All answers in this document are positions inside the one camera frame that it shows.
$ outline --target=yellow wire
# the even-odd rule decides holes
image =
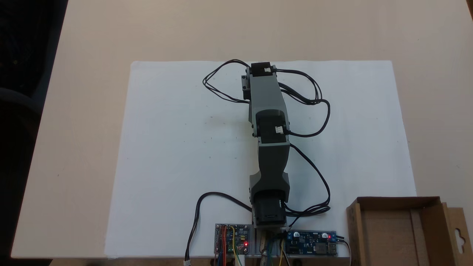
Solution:
[[[237,256],[237,253],[235,252],[235,228],[233,226],[230,226],[230,228],[233,230],[233,255],[235,255],[235,258],[237,259],[235,262],[239,261],[240,258]]]
[[[282,240],[282,242],[281,242],[281,258],[279,259],[279,266],[281,266],[281,262],[282,262],[282,253],[284,252],[284,251],[282,250],[282,247],[283,247],[283,246],[284,246],[284,239],[283,239],[283,240]]]

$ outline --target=black wire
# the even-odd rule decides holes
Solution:
[[[298,134],[298,133],[294,133],[290,130],[286,130],[286,134],[293,135],[293,136],[296,136],[296,137],[309,138],[309,137],[317,136],[318,134],[322,133],[322,131],[327,126],[328,120],[330,118],[330,103],[325,99],[318,99],[317,97],[313,100],[307,99],[306,97],[304,97],[301,94],[299,94],[298,92],[296,92],[293,88],[291,88],[288,85],[286,85],[284,83],[281,83],[281,82],[279,82],[279,87],[282,88],[281,92],[289,95],[291,98],[293,98],[294,100],[296,100],[297,102],[299,102],[301,104],[305,104],[305,105],[316,105],[316,104],[319,104],[319,103],[327,104],[327,117],[325,118],[324,124],[322,125],[322,127],[317,132],[312,133],[312,134]]]
[[[251,210],[251,207],[244,204],[243,202],[235,199],[234,197],[230,196],[230,195],[227,195],[225,193],[221,193],[221,192],[207,192],[207,193],[204,193],[202,196],[199,197],[199,199],[197,200],[197,205],[195,207],[195,216],[194,216],[194,222],[193,222],[193,225],[192,225],[192,229],[191,229],[191,233],[189,235],[189,239],[187,241],[187,247],[185,249],[185,255],[184,255],[184,260],[189,260],[189,246],[191,245],[191,241],[192,241],[192,236],[194,236],[194,233],[195,233],[195,230],[197,229],[197,223],[199,221],[199,215],[200,215],[200,212],[201,212],[201,203],[202,203],[202,200],[207,197],[207,196],[210,196],[210,195],[215,195],[215,196],[220,196],[220,197],[223,197],[223,198],[226,198],[236,204],[238,204],[239,206],[245,208],[246,210],[248,211],[252,211]]]
[[[291,74],[297,74],[297,75],[301,75],[301,76],[306,77],[312,83],[312,85],[314,86],[314,89],[315,89],[315,98],[314,98],[314,100],[323,98],[322,97],[322,91],[320,89],[319,84],[317,83],[317,81],[315,81],[315,79],[313,79],[307,73],[304,73],[304,72],[299,71],[299,70],[293,70],[293,69],[276,69],[276,72],[291,73]]]
[[[294,225],[294,223],[300,218],[300,217],[308,217],[308,216],[314,216],[314,215],[318,215],[318,214],[321,214],[321,213],[324,213],[328,210],[330,210],[330,207],[328,206],[328,204],[330,203],[330,188],[327,184],[327,181],[325,180],[325,178],[322,176],[322,173],[319,171],[319,169],[317,168],[317,166],[315,166],[315,164],[309,159],[309,157],[307,157],[307,155],[305,155],[298,147],[296,147],[294,144],[291,144],[290,145],[293,149],[295,149],[299,154],[300,156],[302,156],[314,169],[315,171],[317,172],[317,174],[320,176],[320,179],[322,180],[322,182],[324,183],[325,185],[325,188],[327,189],[327,199],[322,202],[322,203],[319,203],[319,204],[316,204],[316,205],[313,205],[313,206],[310,206],[308,207],[307,209],[299,212],[299,211],[294,211],[292,210],[291,208],[289,208],[287,205],[285,205],[286,209],[289,210],[289,212],[286,212],[286,216],[289,216],[289,217],[296,217],[295,220],[289,225],[289,227],[292,227]]]
[[[210,72],[207,76],[205,76],[205,78],[202,80],[202,84],[209,90],[211,91],[213,94],[217,95],[218,97],[220,97],[221,99],[225,100],[225,101],[229,101],[229,102],[232,102],[232,103],[246,103],[246,104],[249,104],[250,102],[249,101],[245,101],[245,100],[241,100],[241,99],[238,99],[238,98],[233,98],[231,97],[230,95],[226,94],[226,93],[223,93],[221,92],[220,90],[218,90],[217,88],[215,88],[213,85],[211,85],[209,83],[209,80],[225,65],[227,64],[230,64],[230,63],[238,63],[238,64],[241,64],[241,65],[244,65],[245,67],[250,67],[247,63],[241,61],[241,60],[238,60],[238,59],[232,59],[232,60],[228,60],[226,61],[225,63],[221,64],[219,67],[216,68],[216,70]]]
[[[301,138],[310,138],[310,137],[317,136],[318,134],[322,133],[322,131],[324,131],[325,127],[327,126],[328,119],[330,118],[330,103],[325,99],[320,99],[320,100],[317,100],[317,101],[327,104],[327,117],[325,118],[325,121],[324,121],[324,124],[322,125],[322,127],[317,132],[312,133],[312,134],[298,134],[298,133],[294,133],[290,130],[286,130],[286,134],[293,135],[293,136],[296,136],[296,137],[301,137]]]
[[[351,265],[351,250],[350,250],[350,245],[348,244],[348,242],[346,242],[346,241],[343,240],[343,239],[337,239],[337,242],[345,243],[345,245],[347,245],[348,252],[350,253],[350,265]]]

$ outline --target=blue circuit board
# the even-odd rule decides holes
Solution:
[[[290,231],[285,241],[285,251],[292,255],[337,255],[337,232]]]

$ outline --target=robotic arm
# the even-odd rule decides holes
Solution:
[[[289,157],[288,114],[275,66],[253,63],[242,76],[243,98],[250,100],[249,122],[258,138],[260,170],[250,176],[250,202],[256,228],[283,227],[284,203],[289,198],[289,177],[284,172]]]

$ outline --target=red wire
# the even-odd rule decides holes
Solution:
[[[223,229],[223,235],[222,235],[222,241],[223,241],[223,265],[227,265],[227,227]]]

